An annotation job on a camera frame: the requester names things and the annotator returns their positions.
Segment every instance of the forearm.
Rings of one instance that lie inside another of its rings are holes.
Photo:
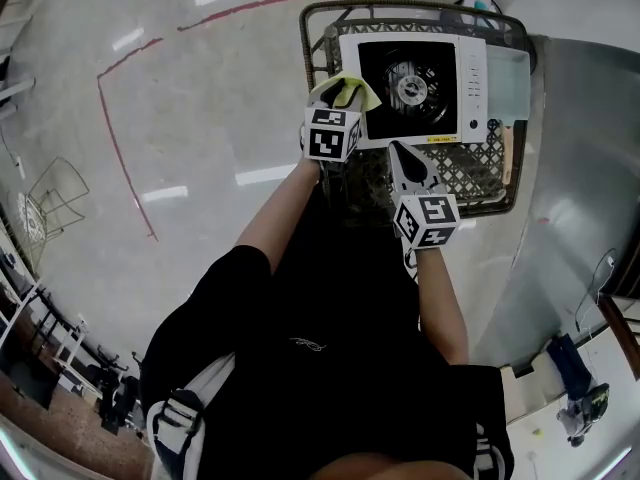
[[[469,362],[469,342],[440,249],[416,251],[422,331],[449,364]]]
[[[280,264],[319,176],[320,166],[317,162],[301,159],[236,242],[236,245],[260,249],[269,260],[271,273]]]

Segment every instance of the tiled floor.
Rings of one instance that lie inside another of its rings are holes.
[[[300,154],[307,87],[297,20],[322,0],[270,1],[180,31],[258,0],[196,5],[204,1],[41,0],[13,55],[11,76],[37,84],[1,123],[27,176],[2,149],[2,202],[15,206],[56,155],[77,167],[91,189],[78,204],[87,218],[47,245],[39,272],[68,318],[85,317],[89,340],[125,359],[144,353],[278,183],[239,186],[236,176]],[[516,209],[466,222],[445,251],[472,346],[517,252],[537,163],[531,140]],[[147,200],[171,187],[180,197]]]

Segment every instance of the backpack strap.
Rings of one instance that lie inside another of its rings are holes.
[[[149,443],[174,480],[196,480],[205,436],[204,410],[235,367],[235,354],[220,357],[184,389],[154,404],[147,415]]]

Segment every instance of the black shirt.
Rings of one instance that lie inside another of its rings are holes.
[[[319,198],[274,276],[262,252],[236,247],[163,322],[142,365],[145,412],[234,352],[205,410],[199,478],[302,479],[357,452],[473,477],[479,438],[509,478],[499,371],[447,365],[418,330],[417,286],[393,232],[336,226]],[[487,471],[500,478],[497,465]]]

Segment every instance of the yellow cloth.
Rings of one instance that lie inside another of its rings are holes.
[[[365,82],[362,78],[358,78],[356,75],[349,73],[348,71],[341,71],[340,73],[338,73],[335,76],[332,76],[328,80],[325,80],[324,82],[320,82],[318,85],[316,85],[313,88],[313,90],[315,91],[316,89],[319,89],[323,85],[326,85],[335,80],[340,80],[341,78],[344,78],[345,85],[344,85],[344,89],[342,89],[342,92],[338,95],[335,102],[333,103],[334,106],[342,107],[346,105],[349,102],[349,98],[351,98],[351,94],[353,93],[355,88],[358,87],[359,85],[362,85],[364,87],[364,93],[365,93],[364,104],[362,105],[363,112],[368,112],[369,110],[372,110],[377,106],[382,105],[380,98],[378,98],[376,93],[373,92],[373,89],[369,86],[369,84]]]

